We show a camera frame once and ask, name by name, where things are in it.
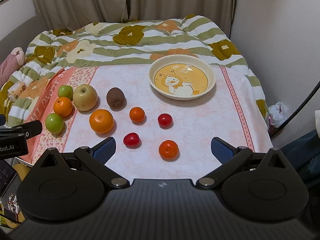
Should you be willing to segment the pink plush toy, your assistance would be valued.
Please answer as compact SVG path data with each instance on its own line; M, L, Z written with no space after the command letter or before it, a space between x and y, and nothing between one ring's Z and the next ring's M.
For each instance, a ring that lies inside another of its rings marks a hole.
M21 47L14 48L11 53L1 63L0 67L0 86L2 87L9 79L11 74L22 67L25 63L25 54Z

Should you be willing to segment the small green apple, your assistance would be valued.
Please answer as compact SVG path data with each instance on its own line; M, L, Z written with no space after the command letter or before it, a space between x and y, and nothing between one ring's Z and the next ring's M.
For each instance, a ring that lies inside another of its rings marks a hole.
M52 134L59 134L63 130L63 119L56 113L50 113L45 120L46 129Z
M73 88L68 85L61 85L58 89L58 97L67 97L70 100L73 98Z

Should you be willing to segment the grey bed headboard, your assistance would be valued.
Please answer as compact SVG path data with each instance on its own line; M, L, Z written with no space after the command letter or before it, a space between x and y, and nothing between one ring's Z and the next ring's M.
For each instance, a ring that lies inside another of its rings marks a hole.
M0 61L1 63L11 53L11 51L20 47L26 52L29 43L41 32L47 30L47 27L40 15L36 15L22 23L7 36L1 39L0 43Z

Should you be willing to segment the red cherry tomato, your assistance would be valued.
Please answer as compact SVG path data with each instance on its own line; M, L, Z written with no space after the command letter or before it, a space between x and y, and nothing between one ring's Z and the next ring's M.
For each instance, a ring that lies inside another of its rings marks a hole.
M173 118L168 113L162 113L158 116L158 124L161 127L169 127L172 125Z
M140 143L140 137L137 133L129 133L125 135L123 143L127 147L136 147Z

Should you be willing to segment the snack packet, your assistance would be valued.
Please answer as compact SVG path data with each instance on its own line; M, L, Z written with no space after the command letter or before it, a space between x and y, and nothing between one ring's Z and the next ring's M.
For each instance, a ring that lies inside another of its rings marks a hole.
M19 81L8 89L8 98L10 101L15 102L19 96L26 90L25 82Z

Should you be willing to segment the large orange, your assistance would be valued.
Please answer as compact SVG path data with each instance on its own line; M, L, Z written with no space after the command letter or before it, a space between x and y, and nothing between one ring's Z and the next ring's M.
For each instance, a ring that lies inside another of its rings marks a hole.
M89 124L96 133L105 134L113 128L114 118L108 110L97 109L89 117Z

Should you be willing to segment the striped floral quilt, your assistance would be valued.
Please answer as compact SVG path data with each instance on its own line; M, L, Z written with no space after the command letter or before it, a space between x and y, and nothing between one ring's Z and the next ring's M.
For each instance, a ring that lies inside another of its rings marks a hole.
M268 117L259 79L227 35L200 15L169 20L90 23L78 30L45 30L24 49L24 63L4 80L4 89L51 78L67 67L150 64L174 54L198 57L208 64L232 68L248 78L264 119Z

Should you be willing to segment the pink floral cloth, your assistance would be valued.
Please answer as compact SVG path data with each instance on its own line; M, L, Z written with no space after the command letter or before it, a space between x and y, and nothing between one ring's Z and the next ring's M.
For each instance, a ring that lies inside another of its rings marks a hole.
M198 99L178 101L162 96L150 86L149 67L145 64L69 68L49 81L28 119L44 121L53 112L61 85L73 88L91 85L99 96L96 109L106 110L108 91L118 87L126 100L123 107L111 112L114 127L109 136L116 141L116 152L106 165L128 180L197 180L220 165L210 149L213 137L254 152L266 152L272 146L247 77L231 68L213 66L212 69L216 84L209 93ZM131 121L129 112L133 107L144 110L143 122ZM162 113L172 116L171 126L159 126L158 116ZM140 143L136 147L124 145L123 139L129 133L139 135ZM166 140L178 144L175 159L163 159L158 152Z

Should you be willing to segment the yellow apple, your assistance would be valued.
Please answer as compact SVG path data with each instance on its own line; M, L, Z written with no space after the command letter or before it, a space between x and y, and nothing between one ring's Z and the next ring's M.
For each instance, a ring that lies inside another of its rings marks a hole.
M87 84L82 84L73 93L73 103L75 107L83 112L93 109L98 101L96 90Z

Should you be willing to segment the small tangerine front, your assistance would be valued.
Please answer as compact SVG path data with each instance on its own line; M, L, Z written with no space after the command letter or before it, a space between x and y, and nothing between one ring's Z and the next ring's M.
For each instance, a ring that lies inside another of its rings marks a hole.
M163 159L175 159L179 153L178 144L172 140L163 141L158 148L158 152Z

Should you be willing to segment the brown kiwi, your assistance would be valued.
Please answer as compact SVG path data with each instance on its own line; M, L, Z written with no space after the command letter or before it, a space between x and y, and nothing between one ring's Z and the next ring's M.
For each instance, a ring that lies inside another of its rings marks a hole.
M111 108L120 108L125 102L125 95L120 88L113 87L108 91L106 101Z

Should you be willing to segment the cream duck plate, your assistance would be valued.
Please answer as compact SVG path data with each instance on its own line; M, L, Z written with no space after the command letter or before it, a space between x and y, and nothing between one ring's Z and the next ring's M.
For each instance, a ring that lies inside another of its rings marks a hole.
M200 98L216 84L212 67L190 55L161 57L151 64L148 76L153 89L180 101Z

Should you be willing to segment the small orange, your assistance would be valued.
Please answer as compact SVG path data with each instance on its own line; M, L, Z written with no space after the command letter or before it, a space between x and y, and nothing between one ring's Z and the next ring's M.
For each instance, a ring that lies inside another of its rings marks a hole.
M72 113L73 105L68 97L60 97L55 100L53 110L56 114L65 118Z

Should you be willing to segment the beige curtain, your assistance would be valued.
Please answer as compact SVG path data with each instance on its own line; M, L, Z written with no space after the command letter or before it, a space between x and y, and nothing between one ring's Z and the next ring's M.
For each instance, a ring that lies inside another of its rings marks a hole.
M33 0L48 29L76 30L93 22L124 23L201 15L225 34L231 31L235 0Z

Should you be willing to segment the small tangerine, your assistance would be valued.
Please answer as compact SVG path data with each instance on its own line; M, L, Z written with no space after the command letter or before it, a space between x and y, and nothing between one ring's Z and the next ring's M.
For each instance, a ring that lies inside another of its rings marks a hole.
M132 122L143 122L145 119L145 112L140 107L133 107L129 112L129 117Z
M158 148L158 152L163 159L175 159L179 153L178 144L172 140L163 141Z

